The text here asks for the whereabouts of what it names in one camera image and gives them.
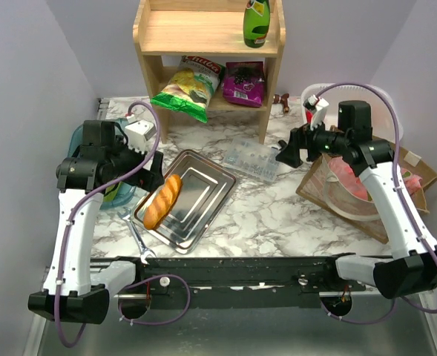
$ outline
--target baguette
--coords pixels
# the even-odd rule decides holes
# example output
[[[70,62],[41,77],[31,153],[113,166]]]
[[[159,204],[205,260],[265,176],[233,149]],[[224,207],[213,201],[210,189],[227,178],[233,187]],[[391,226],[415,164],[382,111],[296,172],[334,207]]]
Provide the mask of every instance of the baguette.
[[[172,174],[165,181],[152,203],[144,213],[144,227],[148,230],[156,228],[174,206],[182,188],[182,180],[177,174]]]

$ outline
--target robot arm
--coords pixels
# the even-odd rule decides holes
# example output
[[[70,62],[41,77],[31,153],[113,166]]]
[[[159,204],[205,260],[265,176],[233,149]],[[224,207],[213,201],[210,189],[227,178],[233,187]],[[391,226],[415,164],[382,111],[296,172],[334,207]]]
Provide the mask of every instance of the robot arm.
[[[354,254],[336,258],[338,276],[357,280],[378,288],[386,298],[434,289],[437,268],[421,240],[436,253],[437,241],[426,229],[404,184],[395,188],[392,177],[393,149],[386,140],[372,138],[371,108],[366,102],[348,101],[339,104],[338,131],[326,131],[323,118],[329,106],[324,99],[311,97],[304,106],[313,113],[311,124],[291,130],[289,143],[280,142],[276,160],[298,167],[300,149],[306,149],[308,160],[322,153],[342,156],[354,174],[371,194],[388,234],[392,260],[359,257]],[[398,180],[403,181],[401,169]],[[397,189],[410,206],[423,236],[415,231],[399,199]]]
[[[115,134],[116,123],[88,120],[83,124],[79,157],[66,158],[57,168],[59,192],[59,226],[50,271],[41,292],[31,294],[31,311],[53,319],[53,299],[56,293],[57,268],[62,254],[68,215],[90,191],[137,167],[145,158],[145,143],[154,135],[155,127],[145,121],[130,122],[125,128],[126,143]],[[146,191],[155,191],[164,183],[161,152],[156,151],[149,170],[141,169],[126,179],[126,183]],[[93,231],[105,192],[94,194],[76,213],[70,224],[61,286],[61,320],[77,323],[101,323],[109,300],[124,286],[136,279],[136,265],[115,261],[99,274],[91,276],[90,259]]]

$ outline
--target wooden shelf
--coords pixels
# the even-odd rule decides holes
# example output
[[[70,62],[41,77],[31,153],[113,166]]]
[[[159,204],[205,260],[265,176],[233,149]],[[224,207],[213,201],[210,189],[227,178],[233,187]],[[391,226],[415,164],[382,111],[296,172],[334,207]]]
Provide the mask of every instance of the wooden shelf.
[[[276,57],[275,28],[272,19],[264,46],[250,48],[243,42],[243,11],[151,11],[141,50],[145,56]]]
[[[162,72],[162,80],[160,82],[159,90],[162,90],[167,84],[169,79],[176,72],[175,67],[164,67],[164,71]],[[221,89],[221,85],[218,86],[217,91],[213,95],[210,100],[210,104],[208,105],[208,111],[266,111],[267,110],[267,96],[264,97],[263,105],[260,108],[250,108],[248,106],[236,105],[230,102],[227,102],[223,98],[223,91]]]
[[[227,102],[221,87],[209,111],[251,111],[259,119],[259,139],[264,142],[286,43],[282,0],[270,0],[271,23],[266,43],[250,48],[243,41],[246,0],[141,0],[133,26],[134,45],[150,97],[156,96],[174,75],[162,56],[233,56],[265,58],[266,95],[263,106],[248,108]],[[171,112],[154,106],[160,119],[162,141],[167,141]]]

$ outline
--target stainless steel tray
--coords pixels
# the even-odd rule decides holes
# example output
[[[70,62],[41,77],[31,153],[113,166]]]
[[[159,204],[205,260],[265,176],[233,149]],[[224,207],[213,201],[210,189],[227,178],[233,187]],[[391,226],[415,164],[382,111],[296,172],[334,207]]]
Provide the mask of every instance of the stainless steel tray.
[[[191,252],[236,188],[237,178],[220,165],[192,150],[182,151],[172,162],[165,178],[178,174],[182,190],[170,214],[149,232],[181,254]],[[134,212],[143,227],[144,213],[157,191],[143,197]]]

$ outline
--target bag of chips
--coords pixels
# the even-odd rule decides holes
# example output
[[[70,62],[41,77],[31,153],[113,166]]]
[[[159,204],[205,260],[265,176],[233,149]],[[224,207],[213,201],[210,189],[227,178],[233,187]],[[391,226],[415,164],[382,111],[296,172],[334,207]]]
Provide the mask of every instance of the bag of chips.
[[[207,122],[206,108],[224,73],[225,68],[218,63],[198,56],[183,56],[177,72],[151,103]]]
[[[260,108],[265,92],[262,62],[226,63],[223,98],[233,104]]]

